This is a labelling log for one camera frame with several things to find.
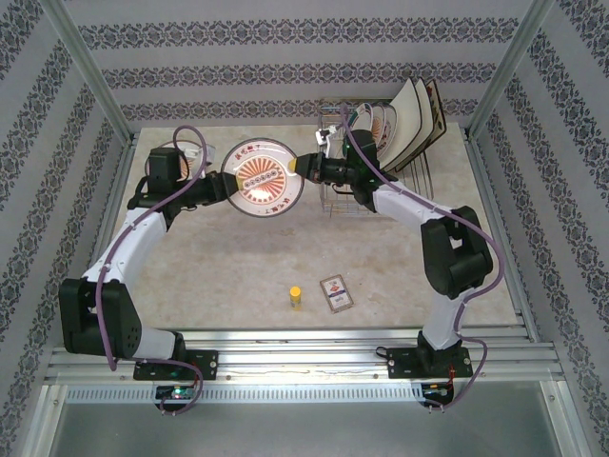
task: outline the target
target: patterned wallpaper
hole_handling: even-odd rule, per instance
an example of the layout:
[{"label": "patterned wallpaper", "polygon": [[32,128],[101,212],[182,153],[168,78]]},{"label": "patterned wallpaper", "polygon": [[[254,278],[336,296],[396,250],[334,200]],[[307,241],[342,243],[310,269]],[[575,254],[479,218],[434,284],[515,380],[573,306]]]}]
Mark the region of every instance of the patterned wallpaper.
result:
[{"label": "patterned wallpaper", "polygon": [[559,1],[479,138],[540,332],[609,455],[609,16]]},{"label": "patterned wallpaper", "polygon": [[0,456],[18,453],[122,146],[34,0],[0,1]]},{"label": "patterned wallpaper", "polygon": [[155,3],[154,14],[149,2],[130,3],[118,9],[110,1],[104,11],[88,0],[68,6],[138,129],[180,119],[314,123],[326,99],[393,98],[408,77],[436,79],[449,119],[464,123],[529,0],[355,0],[332,9],[317,0],[308,8],[184,1]]}]

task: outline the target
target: small yellow bottle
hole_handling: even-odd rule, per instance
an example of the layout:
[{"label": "small yellow bottle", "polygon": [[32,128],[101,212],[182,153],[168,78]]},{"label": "small yellow bottle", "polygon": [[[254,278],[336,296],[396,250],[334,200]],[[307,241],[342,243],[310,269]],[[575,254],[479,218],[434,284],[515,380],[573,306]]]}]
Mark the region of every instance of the small yellow bottle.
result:
[{"label": "small yellow bottle", "polygon": [[303,305],[301,302],[301,288],[294,286],[289,290],[289,303],[295,311],[301,310]]}]

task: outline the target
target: metal wire rack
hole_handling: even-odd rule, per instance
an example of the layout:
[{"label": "metal wire rack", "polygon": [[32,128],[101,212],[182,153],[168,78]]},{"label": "metal wire rack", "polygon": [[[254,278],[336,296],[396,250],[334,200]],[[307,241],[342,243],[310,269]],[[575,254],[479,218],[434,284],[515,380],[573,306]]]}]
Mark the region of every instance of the metal wire rack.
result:
[{"label": "metal wire rack", "polygon": [[[350,110],[354,110],[357,104],[347,103]],[[341,115],[339,114],[340,107],[338,104],[329,103],[320,107],[318,126],[320,129],[327,129],[329,126],[339,125],[341,123]],[[330,157],[338,157],[343,150],[344,130],[339,131],[330,140]],[[414,190],[419,195],[433,200],[434,188],[431,180],[431,171],[429,162],[427,161],[427,153],[423,151],[415,157],[401,171],[392,173],[409,189]],[[329,213],[330,217],[333,214],[345,216],[370,216],[377,214],[369,211],[355,201],[349,193],[349,186],[343,186],[338,189],[338,192],[327,185],[320,185],[320,199],[324,212]]]}]

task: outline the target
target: yellow cap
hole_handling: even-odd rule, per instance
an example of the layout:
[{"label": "yellow cap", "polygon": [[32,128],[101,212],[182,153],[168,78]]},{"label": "yellow cap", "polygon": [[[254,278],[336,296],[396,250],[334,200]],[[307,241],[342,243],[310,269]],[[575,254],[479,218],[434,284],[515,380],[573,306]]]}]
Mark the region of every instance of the yellow cap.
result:
[{"label": "yellow cap", "polygon": [[300,300],[301,298],[301,288],[294,286],[289,290],[289,298],[292,300]]}]

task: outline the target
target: beige floor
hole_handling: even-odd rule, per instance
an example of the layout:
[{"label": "beige floor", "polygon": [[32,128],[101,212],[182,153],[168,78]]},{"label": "beige floor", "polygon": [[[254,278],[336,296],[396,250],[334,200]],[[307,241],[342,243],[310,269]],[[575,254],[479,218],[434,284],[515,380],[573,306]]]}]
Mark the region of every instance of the beige floor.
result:
[{"label": "beige floor", "polygon": [[[201,128],[217,149],[217,164],[237,143],[256,136],[284,142],[297,154],[312,152],[314,131],[314,126]],[[123,208],[149,150],[172,132],[142,130]],[[457,125],[428,156],[436,201],[471,206],[488,229]],[[356,304],[338,314],[330,313],[320,287],[335,274],[343,276]],[[303,290],[300,312],[289,306],[294,285]],[[430,290],[419,233],[378,217],[330,218],[317,187],[306,183],[299,203],[271,219],[248,217],[228,202],[181,214],[131,294],[142,321],[157,328],[365,328],[422,326]],[[467,324],[515,322],[505,284],[474,301],[465,317]]]}]

